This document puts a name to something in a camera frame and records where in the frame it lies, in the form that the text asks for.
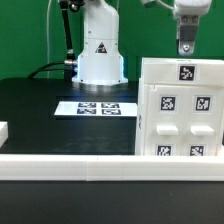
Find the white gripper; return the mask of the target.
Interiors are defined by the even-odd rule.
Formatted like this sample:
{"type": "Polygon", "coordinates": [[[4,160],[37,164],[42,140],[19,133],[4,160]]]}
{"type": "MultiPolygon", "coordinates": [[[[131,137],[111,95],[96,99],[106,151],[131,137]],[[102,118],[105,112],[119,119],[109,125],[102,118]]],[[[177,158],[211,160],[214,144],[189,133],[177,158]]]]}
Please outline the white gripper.
{"type": "Polygon", "coordinates": [[[194,53],[199,17],[208,13],[212,0],[174,0],[177,18],[177,52],[180,56],[194,53]]]}

